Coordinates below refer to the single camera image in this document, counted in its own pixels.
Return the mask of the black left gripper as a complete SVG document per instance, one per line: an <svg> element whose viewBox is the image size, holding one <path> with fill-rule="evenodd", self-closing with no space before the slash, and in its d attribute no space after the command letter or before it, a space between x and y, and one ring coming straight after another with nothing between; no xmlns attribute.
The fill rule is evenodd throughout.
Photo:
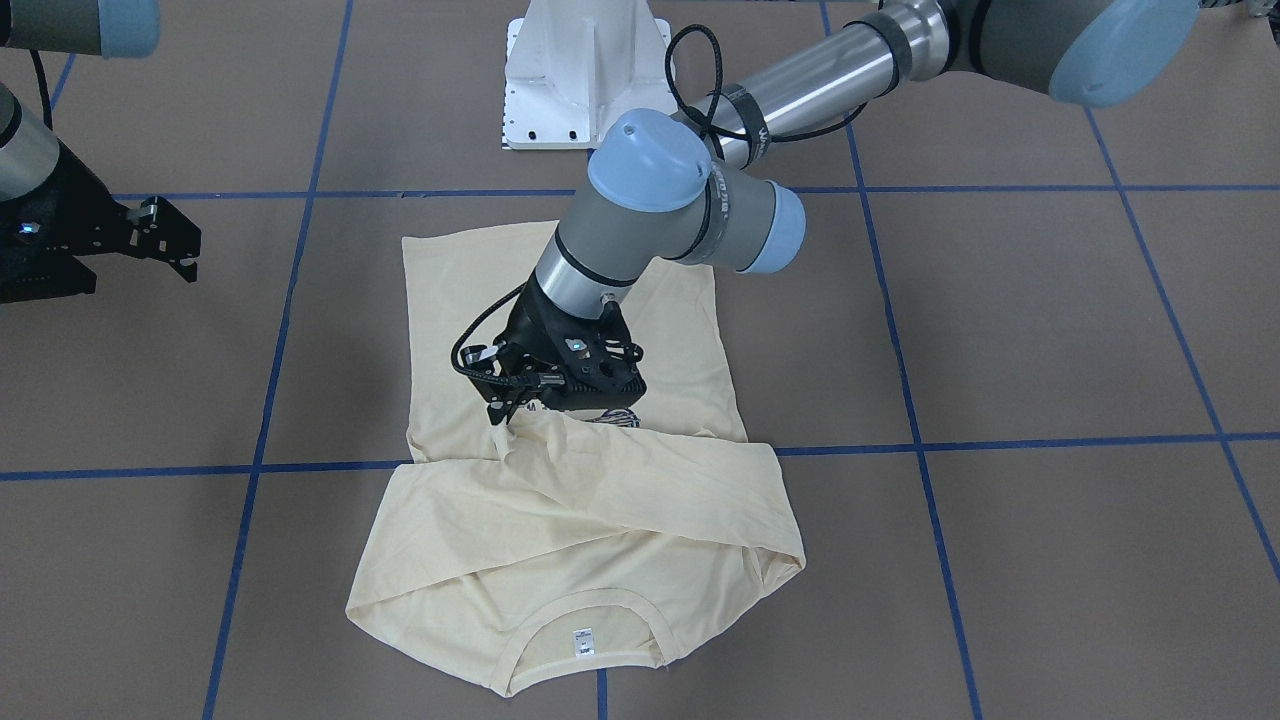
<svg viewBox="0 0 1280 720"><path fill-rule="evenodd" d="M596 309L596 319L566 313L529 279L495 337L494 366L507 380L484 380L492 427L534 400L561 411L616 410L646 393L637 368L643 348L632 342L620 304L609 300Z"/></svg>

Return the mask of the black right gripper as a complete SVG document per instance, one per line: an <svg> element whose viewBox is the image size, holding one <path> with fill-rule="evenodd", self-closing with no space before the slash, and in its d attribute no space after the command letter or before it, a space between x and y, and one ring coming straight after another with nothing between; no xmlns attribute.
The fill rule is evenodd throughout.
<svg viewBox="0 0 1280 720"><path fill-rule="evenodd" d="M93 293L97 277L77 256L120 247L197 281L202 236L189 218L159 196L128 210L68 146L59 149L44 183L1 205L3 304Z"/></svg>

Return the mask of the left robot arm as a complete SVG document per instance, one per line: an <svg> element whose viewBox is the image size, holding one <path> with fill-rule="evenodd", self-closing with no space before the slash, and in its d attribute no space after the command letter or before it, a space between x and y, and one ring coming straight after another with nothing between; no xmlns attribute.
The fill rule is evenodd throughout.
<svg viewBox="0 0 1280 720"><path fill-rule="evenodd" d="M490 345L452 348L493 425L526 402L620 410L645 393L621 304L660 258L771 274L803 246L795 192L750 177L772 149L838 132L900 85L951 70L1082 108L1110 108L1175 58L1198 1L882 1L820 42L673 111L632 109L530 277L506 295Z"/></svg>

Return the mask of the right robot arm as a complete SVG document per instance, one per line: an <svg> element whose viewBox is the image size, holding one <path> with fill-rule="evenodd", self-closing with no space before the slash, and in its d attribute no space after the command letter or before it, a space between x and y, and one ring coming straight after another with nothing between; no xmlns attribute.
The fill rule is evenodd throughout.
<svg viewBox="0 0 1280 720"><path fill-rule="evenodd" d="M1 301L18 304L96 291L83 258L119 254L198 277L201 231L168 199L136 209L56 136L42 53L145 58L157 46L155 1L5 1L1 42L29 54L40 108L1 91Z"/></svg>

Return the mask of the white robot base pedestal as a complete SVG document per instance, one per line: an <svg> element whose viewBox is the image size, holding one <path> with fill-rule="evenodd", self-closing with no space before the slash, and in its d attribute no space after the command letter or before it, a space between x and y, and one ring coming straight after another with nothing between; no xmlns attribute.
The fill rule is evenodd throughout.
<svg viewBox="0 0 1280 720"><path fill-rule="evenodd" d="M672 36L646 1L530 3L506 28L503 149L595 149L626 111L675 113Z"/></svg>

